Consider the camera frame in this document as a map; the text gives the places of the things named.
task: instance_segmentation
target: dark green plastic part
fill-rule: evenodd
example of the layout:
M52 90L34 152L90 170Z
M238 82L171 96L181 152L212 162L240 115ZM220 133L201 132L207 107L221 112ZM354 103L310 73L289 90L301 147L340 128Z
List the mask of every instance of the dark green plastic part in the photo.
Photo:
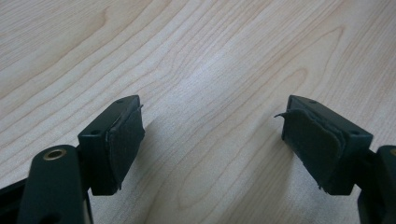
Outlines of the dark green plastic part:
M145 131L139 96L111 104L79 135L93 195L112 195L121 188Z
M282 139L301 159L305 168L331 195L349 195L354 186L354 167L373 135L326 106L291 95Z

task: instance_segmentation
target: wooden table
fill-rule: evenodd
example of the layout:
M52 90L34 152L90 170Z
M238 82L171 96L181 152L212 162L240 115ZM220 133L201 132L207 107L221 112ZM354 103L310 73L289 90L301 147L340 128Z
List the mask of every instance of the wooden table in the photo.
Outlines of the wooden table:
M359 223L280 139L290 94L396 145L396 1L2 1L0 188L139 94L146 137L96 223Z

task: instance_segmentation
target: table surface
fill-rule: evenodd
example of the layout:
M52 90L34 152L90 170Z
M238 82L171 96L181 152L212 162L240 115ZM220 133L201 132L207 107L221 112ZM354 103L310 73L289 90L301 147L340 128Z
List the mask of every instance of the table surface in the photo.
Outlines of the table surface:
M0 188L138 94L146 137L96 223L359 223L280 138L290 94L396 145L396 1L0 3Z

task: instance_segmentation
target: black mount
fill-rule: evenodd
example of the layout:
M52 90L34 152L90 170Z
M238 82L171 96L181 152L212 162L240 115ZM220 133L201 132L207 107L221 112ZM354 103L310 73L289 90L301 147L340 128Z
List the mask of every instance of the black mount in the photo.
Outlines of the black mount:
M396 223L396 146L369 149L373 135L326 106L291 95L282 139L303 162L320 188L349 195L361 188L363 224Z
M87 191L121 188L145 135L141 107L137 95L119 99L78 135L78 147L38 153L27 179L0 189L0 222L93 223Z

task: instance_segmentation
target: metal grommet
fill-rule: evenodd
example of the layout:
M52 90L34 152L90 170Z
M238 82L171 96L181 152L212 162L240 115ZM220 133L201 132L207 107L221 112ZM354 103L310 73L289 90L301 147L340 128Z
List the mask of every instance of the metal grommet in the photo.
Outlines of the metal grommet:
M54 160L58 160L64 155L66 155L66 150L64 150L63 148L56 148L47 152L44 155L43 159L44 161L54 161Z

